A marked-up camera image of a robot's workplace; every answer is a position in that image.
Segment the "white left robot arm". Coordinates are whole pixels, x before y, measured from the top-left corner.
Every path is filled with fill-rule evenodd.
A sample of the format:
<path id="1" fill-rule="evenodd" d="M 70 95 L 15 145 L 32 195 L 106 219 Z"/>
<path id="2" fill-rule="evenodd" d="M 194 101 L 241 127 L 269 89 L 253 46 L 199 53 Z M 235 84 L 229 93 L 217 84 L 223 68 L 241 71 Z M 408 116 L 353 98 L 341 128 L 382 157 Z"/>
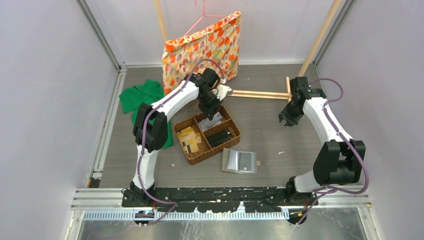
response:
<path id="1" fill-rule="evenodd" d="M 190 73 L 180 85 L 161 100 L 139 106 L 133 135 L 137 144 L 136 170 L 129 190 L 136 203 L 148 207 L 153 202 L 154 171 L 159 151 L 169 137 L 169 121 L 191 101 L 198 100 L 200 111 L 213 119 L 223 96 L 218 86 L 220 76 L 211 68 Z"/>

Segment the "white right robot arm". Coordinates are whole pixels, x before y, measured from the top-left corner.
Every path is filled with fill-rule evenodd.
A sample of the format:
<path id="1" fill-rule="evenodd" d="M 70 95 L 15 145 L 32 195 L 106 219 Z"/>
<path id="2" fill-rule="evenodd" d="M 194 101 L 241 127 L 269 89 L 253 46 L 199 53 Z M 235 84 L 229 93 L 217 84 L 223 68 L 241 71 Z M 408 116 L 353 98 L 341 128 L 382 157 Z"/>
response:
<path id="1" fill-rule="evenodd" d="M 316 190 L 337 189 L 356 184 L 363 171 L 366 146 L 351 137 L 338 122 L 321 88 L 312 88 L 307 77 L 289 80 L 291 99 L 279 113 L 279 121 L 286 127 L 296 126 L 303 116 L 312 123 L 322 147 L 312 170 L 292 176 L 286 183 L 285 198 L 291 205 L 299 205 Z"/>

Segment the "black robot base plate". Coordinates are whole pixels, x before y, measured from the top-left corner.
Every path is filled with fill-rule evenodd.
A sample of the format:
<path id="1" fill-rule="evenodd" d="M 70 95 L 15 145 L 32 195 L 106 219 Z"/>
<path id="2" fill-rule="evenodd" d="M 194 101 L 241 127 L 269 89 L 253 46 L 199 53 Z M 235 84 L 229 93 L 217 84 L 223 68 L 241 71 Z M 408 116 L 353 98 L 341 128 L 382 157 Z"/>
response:
<path id="1" fill-rule="evenodd" d="M 147 192 L 135 186 L 123 188 L 123 207 L 148 207 L 159 212 L 246 213 L 280 212 L 286 206 L 307 209 L 311 193 L 289 194 L 284 187 L 153 187 Z"/>

